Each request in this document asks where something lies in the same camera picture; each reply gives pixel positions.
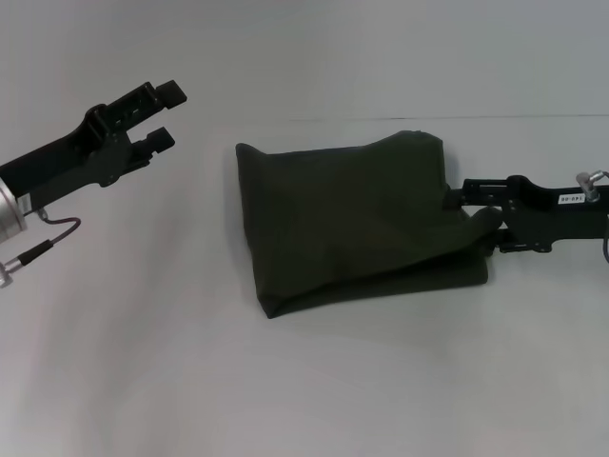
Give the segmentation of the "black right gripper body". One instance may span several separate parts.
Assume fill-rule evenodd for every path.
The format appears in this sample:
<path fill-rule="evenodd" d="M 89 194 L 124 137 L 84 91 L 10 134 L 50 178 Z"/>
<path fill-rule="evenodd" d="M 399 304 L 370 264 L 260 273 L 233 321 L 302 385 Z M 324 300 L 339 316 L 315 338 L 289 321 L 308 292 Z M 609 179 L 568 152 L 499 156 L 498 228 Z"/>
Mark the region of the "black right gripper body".
<path fill-rule="evenodd" d="M 597 186 L 589 201 L 580 187 L 547 189 L 524 176 L 510 176 L 509 198 L 502 208 L 506 228 L 529 246 L 548 253 L 565 240 L 595 240 L 608 236 L 608 187 Z"/>

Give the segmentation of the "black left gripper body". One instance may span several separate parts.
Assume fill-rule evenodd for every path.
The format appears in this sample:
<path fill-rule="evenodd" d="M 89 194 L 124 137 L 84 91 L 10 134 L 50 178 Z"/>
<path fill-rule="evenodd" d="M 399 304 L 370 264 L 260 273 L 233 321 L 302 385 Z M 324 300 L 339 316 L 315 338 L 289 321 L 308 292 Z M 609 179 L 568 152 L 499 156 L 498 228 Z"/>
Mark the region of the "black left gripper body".
<path fill-rule="evenodd" d="M 66 196 L 91 184 L 107 187 L 147 165 L 143 143 L 128 138 L 128 130 L 145 120 L 141 102 L 98 105 L 72 133 L 3 165 L 1 179 L 16 196 Z"/>

